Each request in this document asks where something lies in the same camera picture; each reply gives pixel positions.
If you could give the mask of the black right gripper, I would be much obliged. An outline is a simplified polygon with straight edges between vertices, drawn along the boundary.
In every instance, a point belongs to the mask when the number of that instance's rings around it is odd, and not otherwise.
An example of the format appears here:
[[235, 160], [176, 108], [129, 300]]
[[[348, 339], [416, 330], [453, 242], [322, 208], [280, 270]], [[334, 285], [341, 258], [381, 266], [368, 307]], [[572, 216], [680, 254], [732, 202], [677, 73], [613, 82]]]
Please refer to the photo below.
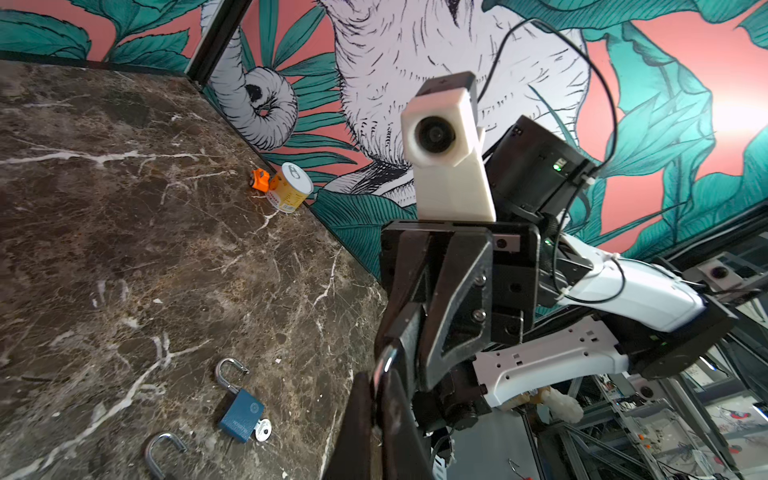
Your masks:
[[491, 410], [475, 361], [491, 347], [520, 344], [532, 326], [539, 231], [523, 223], [393, 221], [380, 240], [388, 303], [376, 357], [395, 349], [422, 431], [469, 428]]

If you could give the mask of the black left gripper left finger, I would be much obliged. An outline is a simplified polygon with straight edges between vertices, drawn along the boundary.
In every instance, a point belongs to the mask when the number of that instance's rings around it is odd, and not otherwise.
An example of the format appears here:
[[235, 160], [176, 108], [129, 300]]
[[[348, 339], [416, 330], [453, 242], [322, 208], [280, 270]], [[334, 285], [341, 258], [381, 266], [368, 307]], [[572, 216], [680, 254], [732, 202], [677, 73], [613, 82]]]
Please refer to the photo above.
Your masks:
[[357, 373], [342, 418], [341, 427], [322, 479], [370, 479], [371, 440], [376, 425], [382, 374]]

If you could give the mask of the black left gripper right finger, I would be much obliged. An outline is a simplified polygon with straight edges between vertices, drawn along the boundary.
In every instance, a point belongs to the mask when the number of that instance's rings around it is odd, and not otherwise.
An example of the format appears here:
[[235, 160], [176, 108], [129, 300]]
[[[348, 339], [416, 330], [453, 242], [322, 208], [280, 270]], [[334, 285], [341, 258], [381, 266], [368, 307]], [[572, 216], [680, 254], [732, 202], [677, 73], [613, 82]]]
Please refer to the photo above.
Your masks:
[[377, 421], [382, 433], [383, 478], [432, 479], [426, 444], [417, 430], [396, 370], [384, 373], [377, 394]]

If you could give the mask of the silver key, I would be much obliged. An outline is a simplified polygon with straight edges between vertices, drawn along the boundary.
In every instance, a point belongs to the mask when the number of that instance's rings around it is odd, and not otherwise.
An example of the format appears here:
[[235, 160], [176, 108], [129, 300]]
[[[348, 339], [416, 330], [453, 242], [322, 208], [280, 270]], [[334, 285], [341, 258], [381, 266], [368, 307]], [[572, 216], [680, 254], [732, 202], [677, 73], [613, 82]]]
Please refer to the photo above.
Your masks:
[[271, 421], [267, 418], [262, 418], [257, 422], [254, 428], [253, 435], [258, 442], [266, 442], [270, 438], [271, 433], [272, 433]]

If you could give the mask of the blue padlock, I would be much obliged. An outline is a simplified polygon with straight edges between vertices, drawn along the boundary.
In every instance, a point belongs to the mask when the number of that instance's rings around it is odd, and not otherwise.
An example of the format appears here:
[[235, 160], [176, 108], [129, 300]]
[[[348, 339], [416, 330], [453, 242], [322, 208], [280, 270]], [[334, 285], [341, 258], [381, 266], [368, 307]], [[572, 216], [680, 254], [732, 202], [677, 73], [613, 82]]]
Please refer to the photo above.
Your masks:
[[250, 370], [239, 360], [225, 357], [218, 361], [214, 368], [214, 377], [217, 383], [229, 393], [234, 395], [224, 415], [218, 422], [218, 427], [232, 439], [240, 443], [247, 443], [255, 433], [265, 410], [263, 403], [251, 395], [247, 390], [235, 385], [224, 376], [223, 367], [231, 364], [244, 375]]
[[172, 432], [160, 432], [145, 444], [143, 459], [151, 479], [181, 479], [183, 456], [189, 451], [185, 442]]

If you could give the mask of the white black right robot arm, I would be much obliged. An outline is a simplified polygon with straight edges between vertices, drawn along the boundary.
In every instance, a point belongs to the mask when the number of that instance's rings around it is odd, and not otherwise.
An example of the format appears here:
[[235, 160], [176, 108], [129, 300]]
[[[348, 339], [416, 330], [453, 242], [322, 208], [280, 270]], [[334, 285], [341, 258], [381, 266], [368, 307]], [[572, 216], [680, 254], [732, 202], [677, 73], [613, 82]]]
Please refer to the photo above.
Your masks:
[[374, 418], [392, 433], [474, 425], [510, 399], [582, 375], [664, 379], [736, 317], [707, 287], [564, 234], [557, 209], [596, 167], [520, 117], [486, 166], [496, 223], [393, 221]]

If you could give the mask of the orange small object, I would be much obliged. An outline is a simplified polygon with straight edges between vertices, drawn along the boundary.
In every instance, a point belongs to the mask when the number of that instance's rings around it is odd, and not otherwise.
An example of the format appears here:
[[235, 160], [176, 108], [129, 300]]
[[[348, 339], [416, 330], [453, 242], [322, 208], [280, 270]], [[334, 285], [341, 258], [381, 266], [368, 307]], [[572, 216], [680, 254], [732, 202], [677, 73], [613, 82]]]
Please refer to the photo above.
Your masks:
[[271, 174], [264, 169], [256, 168], [250, 173], [250, 187], [261, 193], [270, 190]]

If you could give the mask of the black corner frame post right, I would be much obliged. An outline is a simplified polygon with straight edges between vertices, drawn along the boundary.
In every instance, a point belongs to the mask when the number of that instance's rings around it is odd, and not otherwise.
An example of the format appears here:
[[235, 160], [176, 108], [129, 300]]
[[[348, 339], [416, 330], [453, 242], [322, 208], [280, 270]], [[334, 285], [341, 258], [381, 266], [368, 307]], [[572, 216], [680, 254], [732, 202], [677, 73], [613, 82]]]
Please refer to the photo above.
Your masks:
[[185, 70], [198, 91], [207, 85], [251, 3], [251, 0], [207, 0], [201, 5], [201, 42]]

